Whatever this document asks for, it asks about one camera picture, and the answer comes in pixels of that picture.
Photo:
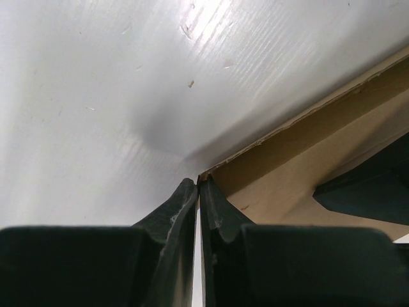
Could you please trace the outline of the cardboard box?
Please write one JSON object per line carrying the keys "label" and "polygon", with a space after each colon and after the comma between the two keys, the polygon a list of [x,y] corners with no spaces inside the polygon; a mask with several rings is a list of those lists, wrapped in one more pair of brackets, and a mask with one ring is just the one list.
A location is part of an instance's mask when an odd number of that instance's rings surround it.
{"label": "cardboard box", "polygon": [[402,136],[408,136],[408,49],[203,173],[199,183],[212,178],[256,224],[372,228],[400,244],[408,225],[327,210],[313,193]]}

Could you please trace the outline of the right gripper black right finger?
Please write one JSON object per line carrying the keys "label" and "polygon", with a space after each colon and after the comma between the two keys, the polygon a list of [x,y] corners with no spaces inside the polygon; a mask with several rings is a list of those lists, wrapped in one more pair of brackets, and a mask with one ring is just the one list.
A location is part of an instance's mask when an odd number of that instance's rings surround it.
{"label": "right gripper black right finger", "polygon": [[253,223],[199,184],[205,306],[407,306],[408,246],[362,227]]}

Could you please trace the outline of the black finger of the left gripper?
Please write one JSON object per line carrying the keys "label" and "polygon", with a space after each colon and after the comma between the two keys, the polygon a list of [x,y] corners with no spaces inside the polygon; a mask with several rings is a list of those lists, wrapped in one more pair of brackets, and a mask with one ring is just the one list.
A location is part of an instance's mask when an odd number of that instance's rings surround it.
{"label": "black finger of the left gripper", "polygon": [[313,198],[333,212],[408,225],[408,136],[317,186]]}

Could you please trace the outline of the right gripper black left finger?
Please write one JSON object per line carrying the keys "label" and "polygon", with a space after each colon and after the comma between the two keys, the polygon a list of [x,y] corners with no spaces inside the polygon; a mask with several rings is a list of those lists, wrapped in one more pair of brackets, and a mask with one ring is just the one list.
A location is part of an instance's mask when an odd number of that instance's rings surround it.
{"label": "right gripper black left finger", "polygon": [[132,226],[1,230],[2,306],[190,306],[197,186]]}

